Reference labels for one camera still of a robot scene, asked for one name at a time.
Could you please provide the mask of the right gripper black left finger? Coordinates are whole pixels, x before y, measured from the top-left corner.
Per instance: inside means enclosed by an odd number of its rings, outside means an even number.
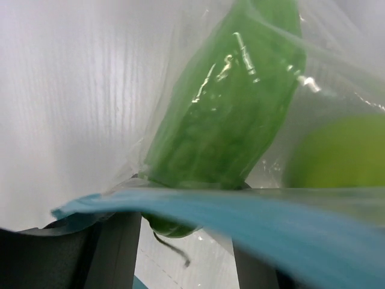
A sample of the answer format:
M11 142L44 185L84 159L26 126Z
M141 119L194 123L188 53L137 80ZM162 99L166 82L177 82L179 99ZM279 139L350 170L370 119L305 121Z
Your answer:
M1 230L1 288L132 288L139 213L72 214Z

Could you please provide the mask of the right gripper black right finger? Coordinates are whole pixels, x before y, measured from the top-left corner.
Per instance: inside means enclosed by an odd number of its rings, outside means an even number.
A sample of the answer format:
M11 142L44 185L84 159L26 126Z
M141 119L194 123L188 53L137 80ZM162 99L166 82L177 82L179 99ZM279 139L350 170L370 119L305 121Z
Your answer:
M232 246L240 289L311 288L251 255L234 239Z

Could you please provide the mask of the clear zip top bag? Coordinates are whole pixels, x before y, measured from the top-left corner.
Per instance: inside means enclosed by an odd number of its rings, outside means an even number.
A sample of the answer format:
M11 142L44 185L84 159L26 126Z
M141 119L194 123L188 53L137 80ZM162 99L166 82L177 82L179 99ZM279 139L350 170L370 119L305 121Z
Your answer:
M384 287L383 1L183 1L152 113L116 186L57 219L140 211L305 287Z

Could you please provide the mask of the green fake apple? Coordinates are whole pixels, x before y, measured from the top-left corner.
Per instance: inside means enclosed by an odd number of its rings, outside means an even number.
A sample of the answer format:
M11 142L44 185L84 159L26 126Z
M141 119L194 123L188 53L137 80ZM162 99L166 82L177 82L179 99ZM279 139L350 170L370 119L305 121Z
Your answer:
M286 164L290 188L384 186L384 115L339 119L309 133Z

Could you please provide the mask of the green fake food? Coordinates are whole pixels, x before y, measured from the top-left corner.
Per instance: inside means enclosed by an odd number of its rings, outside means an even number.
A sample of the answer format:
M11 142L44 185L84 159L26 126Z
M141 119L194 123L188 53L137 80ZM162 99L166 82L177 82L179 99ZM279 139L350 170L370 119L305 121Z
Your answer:
M295 1L236 1L171 92L139 176L237 190L283 124L306 53Z

